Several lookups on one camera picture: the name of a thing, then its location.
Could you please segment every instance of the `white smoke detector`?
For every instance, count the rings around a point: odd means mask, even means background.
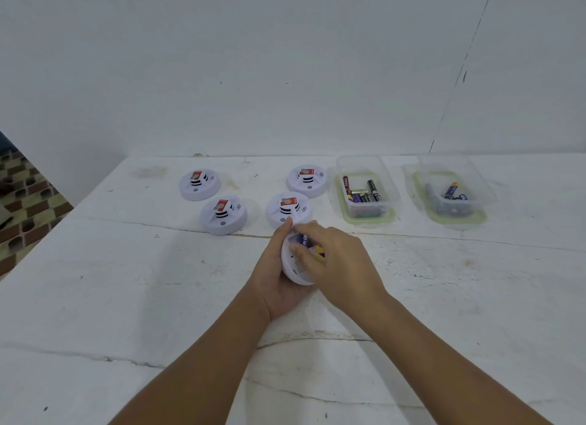
[[[303,164],[287,175],[287,189],[315,198],[327,189],[327,172],[314,164]]]
[[[244,201],[234,195],[208,201],[199,213],[199,222],[212,235],[228,235],[242,229],[248,214]]]
[[[269,224],[273,228],[281,226],[287,217],[293,224],[308,223],[312,219],[309,199],[299,192],[283,192],[271,198],[265,210]]]
[[[317,260],[324,260],[324,258],[319,257],[315,247],[312,247],[308,242],[309,238],[307,235],[291,231],[291,233],[285,238],[283,246],[281,247],[281,265],[283,272],[289,280],[304,286],[313,284],[311,275],[307,272],[303,264],[295,258],[293,252],[289,249],[289,246],[296,243],[303,244],[305,247],[309,248]]]
[[[220,190],[220,177],[211,169],[189,172],[179,180],[181,196],[189,201],[205,200]]]

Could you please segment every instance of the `tiled floor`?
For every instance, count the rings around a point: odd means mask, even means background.
[[[0,154],[0,179],[14,187],[0,198],[13,217],[0,230],[2,280],[73,206],[18,151]]]

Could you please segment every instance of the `left hand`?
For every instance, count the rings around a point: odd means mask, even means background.
[[[246,283],[265,303],[271,321],[291,311],[313,290],[313,286],[293,283],[282,272],[281,247],[292,226],[293,220],[287,217],[275,230]]]

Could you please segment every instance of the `white table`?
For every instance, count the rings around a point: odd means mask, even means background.
[[[586,414],[586,154],[471,157],[499,195],[480,229],[447,229],[407,193],[400,221],[322,224],[356,233],[389,291],[471,361],[555,423]],[[218,317],[272,233],[263,210],[301,163],[334,157],[129,158],[0,284],[0,423],[104,424]],[[245,198],[237,235],[201,233],[188,170]],[[229,423],[432,420],[377,346],[315,294],[272,324]]]

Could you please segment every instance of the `clear plastic container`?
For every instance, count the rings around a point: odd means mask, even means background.
[[[379,156],[341,156],[336,160],[336,165],[338,198],[346,221],[353,224],[388,223],[395,219],[401,197]],[[369,193],[372,197],[369,198],[375,201],[356,202],[350,199],[353,198],[352,192],[348,194],[347,187],[350,191]]]
[[[496,201],[474,164],[462,155],[422,154],[416,177],[428,213],[453,219],[486,218],[484,207]]]

